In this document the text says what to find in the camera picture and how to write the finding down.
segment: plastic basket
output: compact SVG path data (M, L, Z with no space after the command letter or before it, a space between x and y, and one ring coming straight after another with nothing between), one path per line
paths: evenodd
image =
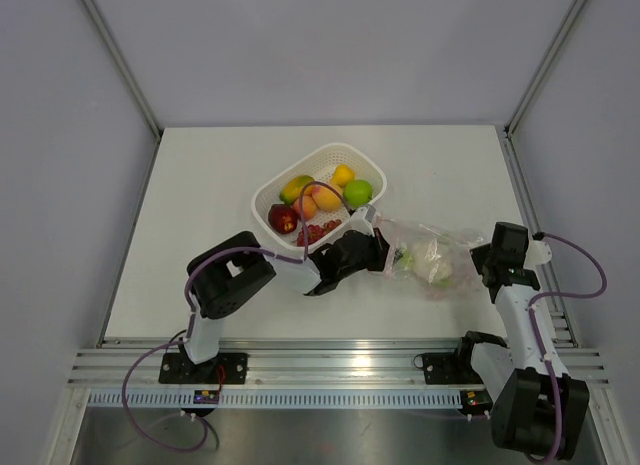
M254 194L251 201L251 209L253 216L265 231L282 247L302 253L303 248L296 245L298 232L301 230L300 223L295 232L287 235L280 235L271 229L268 222L269 209L274 203L282 203L279 195L284 186L293 178L299 175L311 175L315 180L320 182L329 182L333 176L333 172L340 164L345 164L351 168L356 179L366 180L373 187L373 198L369 203L374 204L387 189L387 177L382 170L373 163L366 155L358 151L351 145L346 143L329 143L320 147L315 152L307 155L305 158L287 168L280 175L264 184ZM349 219L349 213L342 207L336 212L323 212L318 210L313 219L309 220L309 224L323 225L329 220L342 220L342 224L328 233L320 240L309 246L309 250L313 251L322 244L332 241L342 235L342 230L346 226Z

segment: white wall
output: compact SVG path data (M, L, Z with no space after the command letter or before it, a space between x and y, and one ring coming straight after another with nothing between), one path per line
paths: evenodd
M516 131L544 229L583 244L608 272L605 296L570 306L583 343L602 351L631 437L640 436L638 4L592 1ZM598 287L586 260L554 253L564 290Z
M38 463L154 149L76 0L0 0L0 450Z
M164 126L504 124L571 0L98 0Z

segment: clear plastic bag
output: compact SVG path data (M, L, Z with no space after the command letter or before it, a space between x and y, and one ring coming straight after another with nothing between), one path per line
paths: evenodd
M384 275L417 278L431 298L479 288L469 251L484 238L475 230L452 232L422 223L384 219L378 224L389 242Z

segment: yellow lemon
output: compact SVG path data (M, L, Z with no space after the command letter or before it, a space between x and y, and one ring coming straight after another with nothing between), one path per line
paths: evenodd
M333 172L333 178L331 181L341 188L347 186L347 183L356 178L356 174L346 165L338 165L335 172Z

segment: white tabletop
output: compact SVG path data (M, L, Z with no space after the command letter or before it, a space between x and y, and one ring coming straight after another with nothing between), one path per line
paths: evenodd
M164 133L106 337L169 337L185 328L187 263L242 230L274 243L250 210L253 193L330 142L351 144L385 172L385 216L490 238L496 221L521 223L492 126L174 128ZM227 339L453 338L504 335L486 290L430 301L414 281L360 272L321 297L275 279L225 319Z

